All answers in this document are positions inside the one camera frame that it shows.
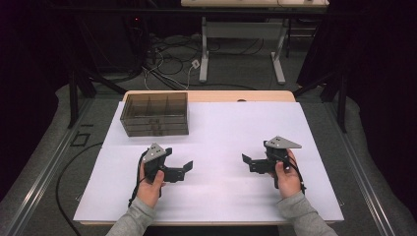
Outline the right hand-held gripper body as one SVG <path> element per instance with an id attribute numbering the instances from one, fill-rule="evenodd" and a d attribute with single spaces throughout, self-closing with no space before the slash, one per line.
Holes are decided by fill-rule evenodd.
<path id="1" fill-rule="evenodd" d="M 288 169 L 291 165 L 287 150 L 289 148 L 301 148 L 302 146 L 289 141 L 283 137 L 276 136 L 267 142 L 269 147 L 266 159 L 252 159 L 252 165 L 249 166 L 251 172 L 265 174 L 271 173 L 275 169 L 275 164 L 279 161 L 284 163 Z"/>

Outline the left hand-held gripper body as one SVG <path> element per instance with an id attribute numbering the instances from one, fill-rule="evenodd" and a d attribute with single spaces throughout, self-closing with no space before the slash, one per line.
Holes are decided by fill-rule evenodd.
<path id="1" fill-rule="evenodd" d="M 167 167 L 165 165 L 166 148 L 157 143 L 153 143 L 146 151 L 142 162 L 145 164 L 145 176 L 149 182 L 152 182 L 158 170 L 164 173 L 164 182 L 176 183 L 185 179 L 183 167 Z"/>

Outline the smoky transparent drawer box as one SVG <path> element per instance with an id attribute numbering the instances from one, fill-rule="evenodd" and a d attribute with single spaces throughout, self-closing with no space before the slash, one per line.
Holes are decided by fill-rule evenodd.
<path id="1" fill-rule="evenodd" d="M 189 134 L 188 94 L 161 92 L 128 94 L 120 121 L 129 137 Z"/>

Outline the person's right hand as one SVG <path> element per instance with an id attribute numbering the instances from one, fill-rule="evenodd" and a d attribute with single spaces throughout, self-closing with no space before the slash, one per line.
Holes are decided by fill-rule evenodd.
<path id="1" fill-rule="evenodd" d="M 275 173 L 277 176 L 278 190 L 283 199 L 290 198 L 301 191 L 301 181 L 297 171 L 293 168 L 296 165 L 296 158 L 293 152 L 288 151 L 290 167 L 286 169 L 284 163 L 279 161 L 275 165 Z"/>

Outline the person's left hand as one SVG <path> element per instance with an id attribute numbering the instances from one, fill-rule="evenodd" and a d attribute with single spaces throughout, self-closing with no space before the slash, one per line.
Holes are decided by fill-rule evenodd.
<path id="1" fill-rule="evenodd" d="M 145 165 L 140 166 L 139 187 L 137 197 L 148 207 L 155 208 L 161 188 L 165 185 L 164 173 L 158 170 L 152 182 L 149 182 L 145 176 Z"/>

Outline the black metal stand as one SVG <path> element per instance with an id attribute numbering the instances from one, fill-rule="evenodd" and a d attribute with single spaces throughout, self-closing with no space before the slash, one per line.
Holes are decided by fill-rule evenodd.
<path id="1" fill-rule="evenodd" d="M 326 84 L 323 92 L 321 93 L 321 100 L 323 102 L 331 102 L 334 97 L 338 95 L 337 99 L 337 110 L 336 110 L 336 123 L 339 129 L 346 133 L 345 128 L 345 107 L 346 107 L 346 98 L 347 98 L 347 77 L 343 72 L 329 72 L 324 76 L 316 79 L 305 86 L 293 91 L 293 95 L 298 97 L 303 93 L 316 88 L 320 84 Z"/>
<path id="2" fill-rule="evenodd" d="M 85 67 L 74 67 L 69 75 L 69 92 L 70 92 L 70 122 L 68 128 L 74 127 L 79 119 L 79 91 L 87 98 L 94 98 L 96 90 L 92 83 L 98 82 L 119 94 L 125 94 L 124 88 L 117 86 L 100 74 L 93 72 Z"/>

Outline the aluminium floor rail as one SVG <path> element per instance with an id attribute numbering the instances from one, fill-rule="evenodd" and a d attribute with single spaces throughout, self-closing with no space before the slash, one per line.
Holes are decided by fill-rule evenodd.
<path id="1" fill-rule="evenodd" d="M 383 205 L 371 185 L 362 164 L 360 163 L 360 159 L 354 150 L 354 146 L 350 142 L 348 135 L 342 132 L 337 123 L 335 108 L 331 103 L 327 102 L 324 103 L 324 107 L 327 111 L 328 117 L 331 119 L 332 126 L 343 142 L 343 148 L 347 152 L 347 162 L 349 163 L 350 169 L 366 202 L 367 208 L 369 209 L 381 236 L 396 236 L 392 225 L 387 218 L 386 212 L 383 209 Z"/>
<path id="2" fill-rule="evenodd" d="M 22 234 L 93 102 L 93 98 L 82 101 L 79 118 L 71 127 L 68 127 L 70 104 L 59 102 L 51 125 L 5 199 L 0 202 L 0 236 Z"/>

